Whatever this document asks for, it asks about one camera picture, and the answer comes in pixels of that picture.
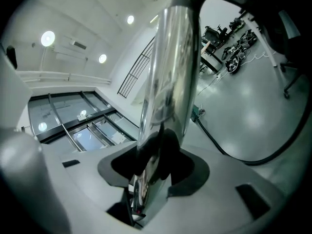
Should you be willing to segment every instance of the white ceiling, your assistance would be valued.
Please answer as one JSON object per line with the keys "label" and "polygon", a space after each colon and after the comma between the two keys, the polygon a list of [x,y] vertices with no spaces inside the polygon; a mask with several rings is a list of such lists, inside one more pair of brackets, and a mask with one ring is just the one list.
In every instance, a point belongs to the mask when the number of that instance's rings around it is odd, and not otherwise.
{"label": "white ceiling", "polygon": [[[122,49],[117,46],[122,43],[120,38],[134,35],[142,26],[139,24],[149,22],[159,5],[166,5],[162,1],[166,0],[28,0],[12,17],[1,43],[17,49],[18,69],[39,70],[44,50],[40,37],[51,30],[56,34],[54,44],[61,44],[64,36],[85,44],[87,60],[78,63],[57,60],[53,50],[48,49],[43,70],[108,77],[115,64],[109,62],[110,57],[118,54],[113,53],[116,49]],[[146,13],[153,7],[155,13]],[[129,15],[135,17],[132,25],[126,22]],[[143,21],[142,15],[148,18]],[[80,51],[73,46],[68,48]],[[107,55],[106,63],[99,64],[100,54]]]}

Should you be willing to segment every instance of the machine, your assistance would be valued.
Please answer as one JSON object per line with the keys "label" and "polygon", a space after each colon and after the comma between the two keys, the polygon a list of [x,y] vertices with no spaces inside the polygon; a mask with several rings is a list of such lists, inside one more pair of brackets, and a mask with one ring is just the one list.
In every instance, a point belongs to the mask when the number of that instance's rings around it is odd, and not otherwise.
{"label": "machine", "polygon": [[[159,13],[138,142],[60,160],[50,146],[1,122],[1,191],[9,204],[5,207],[12,210],[8,216],[15,213],[12,221],[22,221],[12,223],[13,229],[242,234],[263,231],[280,214],[287,199],[250,167],[182,145],[199,73],[198,15],[204,1],[172,0]],[[265,21],[259,24],[266,26]],[[4,82],[13,79],[14,71],[2,52],[1,70],[6,70],[1,85],[11,90],[10,98],[30,97],[17,79]],[[14,105],[5,99],[6,108]],[[1,120],[9,113],[2,110]],[[133,199],[128,189],[132,179]],[[133,214],[149,218],[142,230],[133,227]]]}

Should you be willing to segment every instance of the gray floor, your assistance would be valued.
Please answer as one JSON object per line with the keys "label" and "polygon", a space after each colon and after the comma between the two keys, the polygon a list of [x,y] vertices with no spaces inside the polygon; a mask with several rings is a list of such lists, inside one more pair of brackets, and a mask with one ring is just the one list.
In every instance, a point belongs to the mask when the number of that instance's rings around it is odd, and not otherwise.
{"label": "gray floor", "polygon": [[[234,39],[216,51],[216,56],[221,58],[223,49],[236,42],[247,29],[247,26],[241,29]],[[254,54],[261,56],[264,48],[257,41],[250,51],[245,61],[251,60]],[[274,59],[277,63],[286,60],[278,53]],[[217,84],[212,83],[216,75],[208,73],[199,78],[195,105],[202,105],[206,110],[200,120],[228,154],[242,160],[260,160],[276,151],[294,132],[308,97],[309,83],[305,76],[289,90],[290,98],[285,99],[283,87],[293,78],[295,70],[287,68],[286,73],[282,73],[279,67],[272,66],[269,58],[262,57],[247,63],[236,74],[227,74]],[[310,121],[283,156],[254,169],[285,194],[290,194],[298,180],[296,169],[302,167],[298,161],[304,162],[310,153],[311,133]],[[186,139],[195,137],[192,135],[188,131]],[[203,136],[201,144],[195,144],[211,146],[210,140]]]}

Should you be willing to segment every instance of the window frame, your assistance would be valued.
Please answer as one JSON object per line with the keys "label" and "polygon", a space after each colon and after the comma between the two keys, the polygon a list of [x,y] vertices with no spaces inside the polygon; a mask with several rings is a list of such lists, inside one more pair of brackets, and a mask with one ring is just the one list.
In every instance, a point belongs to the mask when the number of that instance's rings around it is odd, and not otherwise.
{"label": "window frame", "polygon": [[[97,106],[95,106],[86,96],[86,94],[93,94],[95,95],[101,102],[106,104],[108,106],[108,109],[105,110],[100,110]],[[54,98],[56,97],[61,97],[61,96],[71,96],[71,95],[80,95],[85,102],[90,105],[96,113],[92,114],[93,117],[79,121],[78,119],[71,120],[67,123],[63,123],[55,106],[54,106]],[[84,147],[77,141],[74,141],[74,136],[73,134],[83,130],[84,128],[88,128],[92,134],[96,136],[99,141],[101,141],[104,144],[107,144],[108,146],[113,146],[116,145],[114,144],[102,131],[100,131],[94,123],[104,119],[106,122],[108,122],[112,127],[114,127],[118,132],[122,133],[129,139],[130,141],[136,141],[134,137],[132,137],[130,134],[125,132],[123,129],[121,129],[117,124],[115,124],[111,119],[108,118],[108,115],[111,113],[117,113],[127,119],[125,116],[123,116],[120,112],[118,112],[114,107],[112,107],[107,101],[105,101],[100,95],[98,95],[95,91],[92,92],[70,92],[70,93],[58,93],[58,94],[47,94],[47,95],[42,95],[42,96],[34,96],[31,97],[29,101],[33,100],[39,100],[39,99],[48,99],[49,103],[51,105],[52,111],[54,113],[55,119],[57,122],[60,123],[59,126],[56,126],[54,128],[51,128],[43,133],[39,133],[36,136],[38,141],[43,144],[50,144],[59,138],[63,136],[67,136],[69,138],[69,141],[74,144],[74,146],[81,152],[81,151],[86,151]],[[28,117],[31,125],[32,132],[34,134],[34,129],[33,129],[33,124],[32,124],[32,119],[29,114],[29,108],[28,108]]]}

